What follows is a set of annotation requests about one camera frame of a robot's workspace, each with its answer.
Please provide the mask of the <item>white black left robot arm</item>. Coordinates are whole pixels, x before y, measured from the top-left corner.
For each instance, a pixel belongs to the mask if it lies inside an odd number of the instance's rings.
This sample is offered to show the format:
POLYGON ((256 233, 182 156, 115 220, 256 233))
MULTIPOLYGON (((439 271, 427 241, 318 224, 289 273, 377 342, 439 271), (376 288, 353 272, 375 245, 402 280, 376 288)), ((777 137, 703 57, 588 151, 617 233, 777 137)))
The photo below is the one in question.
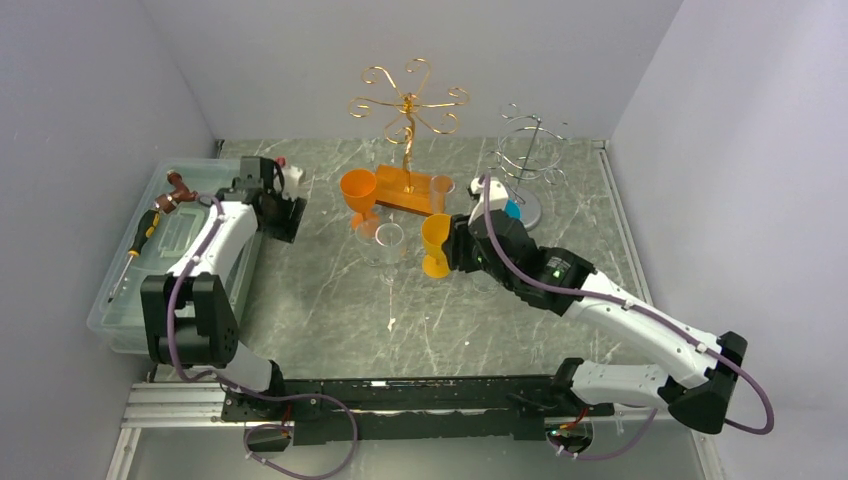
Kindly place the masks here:
POLYGON ((287 406, 280 367, 255 354, 239 337, 224 283, 244 246, 263 233, 295 240, 307 205, 302 168, 260 157, 241 158, 227 187, 199 194, 209 215, 188 251, 166 273, 140 286, 148 353, 171 366, 184 382, 213 378, 248 395, 248 407, 264 420, 287 406))

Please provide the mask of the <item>orange plastic goblet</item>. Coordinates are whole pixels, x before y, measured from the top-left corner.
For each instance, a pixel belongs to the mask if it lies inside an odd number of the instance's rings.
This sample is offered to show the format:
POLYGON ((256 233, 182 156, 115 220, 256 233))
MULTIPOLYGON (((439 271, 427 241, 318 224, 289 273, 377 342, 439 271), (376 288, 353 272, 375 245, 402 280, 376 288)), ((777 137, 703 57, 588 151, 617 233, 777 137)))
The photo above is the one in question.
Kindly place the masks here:
POLYGON ((374 172, 366 169, 350 170, 342 176, 339 187, 345 203, 353 212, 353 230, 363 220, 379 219, 373 211, 377 197, 377 179, 374 172))

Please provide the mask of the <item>yellow plastic goblet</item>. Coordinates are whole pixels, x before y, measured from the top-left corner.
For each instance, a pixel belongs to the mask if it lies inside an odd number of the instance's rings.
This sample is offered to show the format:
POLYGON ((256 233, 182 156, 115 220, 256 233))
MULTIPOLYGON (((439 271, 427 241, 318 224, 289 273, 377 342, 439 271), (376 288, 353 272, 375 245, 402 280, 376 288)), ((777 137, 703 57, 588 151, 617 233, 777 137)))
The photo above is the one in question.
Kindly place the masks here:
POLYGON ((449 236, 450 224, 450 215, 433 214, 427 217, 421 225, 421 241, 425 251, 421 268, 430 278, 442 279, 451 272, 442 249, 449 236))

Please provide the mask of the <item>gold wire glass rack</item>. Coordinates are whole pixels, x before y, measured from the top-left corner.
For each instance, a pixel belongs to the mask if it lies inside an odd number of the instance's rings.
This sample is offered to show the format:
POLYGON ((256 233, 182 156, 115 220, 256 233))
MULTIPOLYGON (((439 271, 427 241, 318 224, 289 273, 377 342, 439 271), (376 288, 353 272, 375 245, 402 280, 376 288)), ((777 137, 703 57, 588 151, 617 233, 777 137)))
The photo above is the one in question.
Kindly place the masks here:
POLYGON ((402 148, 402 159, 399 166, 380 164, 376 167, 376 203, 428 216, 433 213, 430 201, 433 176, 416 172, 411 166, 417 128, 422 126, 435 135, 456 133, 460 120, 454 110, 468 104, 471 96, 465 89, 453 86, 447 89, 447 101, 425 102, 421 94, 431 75, 430 62, 424 58, 412 58, 406 62, 404 69, 408 74, 423 73, 418 87, 413 91, 401 90, 389 70, 382 66, 365 68, 360 80, 366 85, 386 82, 391 87, 394 98, 377 100, 368 96, 357 96, 348 103, 347 111, 353 118, 368 117, 376 106, 395 112, 395 116, 383 127, 383 137, 389 143, 402 148))

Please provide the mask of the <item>clear wine glass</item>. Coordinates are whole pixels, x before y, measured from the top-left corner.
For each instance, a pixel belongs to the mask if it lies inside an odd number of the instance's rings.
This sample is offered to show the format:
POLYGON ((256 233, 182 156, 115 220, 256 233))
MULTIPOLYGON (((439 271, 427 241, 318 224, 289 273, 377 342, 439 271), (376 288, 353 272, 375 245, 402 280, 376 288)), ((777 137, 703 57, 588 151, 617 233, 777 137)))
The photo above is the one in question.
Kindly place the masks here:
POLYGON ((399 224, 390 222, 376 229, 375 241, 383 265, 380 278, 385 284, 392 286, 398 275, 398 264, 406 254, 407 237, 399 224))

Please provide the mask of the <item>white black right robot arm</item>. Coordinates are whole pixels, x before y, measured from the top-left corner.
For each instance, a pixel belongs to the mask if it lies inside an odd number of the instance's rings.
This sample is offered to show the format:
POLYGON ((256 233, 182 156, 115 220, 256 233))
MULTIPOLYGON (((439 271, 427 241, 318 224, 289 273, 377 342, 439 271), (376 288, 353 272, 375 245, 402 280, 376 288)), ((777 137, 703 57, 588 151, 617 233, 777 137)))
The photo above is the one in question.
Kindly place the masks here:
POLYGON ((550 391, 557 411, 574 415, 585 406, 619 403, 666 410, 706 434, 729 424, 736 370, 748 347, 743 336, 687 326, 629 294, 579 255, 537 245, 506 213, 492 212, 491 221, 494 240, 482 217, 449 217, 441 249, 450 269, 482 271, 529 306, 592 323, 637 347, 649 361, 603 367, 565 360, 550 391))

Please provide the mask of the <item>clear plastic storage box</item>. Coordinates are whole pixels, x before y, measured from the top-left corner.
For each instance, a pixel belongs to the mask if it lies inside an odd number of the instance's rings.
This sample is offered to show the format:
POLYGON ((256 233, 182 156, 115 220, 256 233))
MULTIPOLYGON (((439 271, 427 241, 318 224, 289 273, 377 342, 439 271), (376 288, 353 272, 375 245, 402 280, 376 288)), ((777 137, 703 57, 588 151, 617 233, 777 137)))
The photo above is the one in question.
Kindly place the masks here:
POLYGON ((161 274, 191 250, 191 244, 203 229, 209 210, 197 203, 181 204, 161 218, 152 238, 143 247, 140 258, 125 269, 127 251, 142 214, 153 207, 155 198, 174 186, 167 173, 175 171, 187 187, 200 193, 215 193, 228 187, 239 174, 239 161, 231 159, 178 159, 161 161, 138 196, 129 223, 113 255, 98 295, 91 307, 87 326, 114 352, 148 354, 140 298, 141 282, 149 275, 161 274))

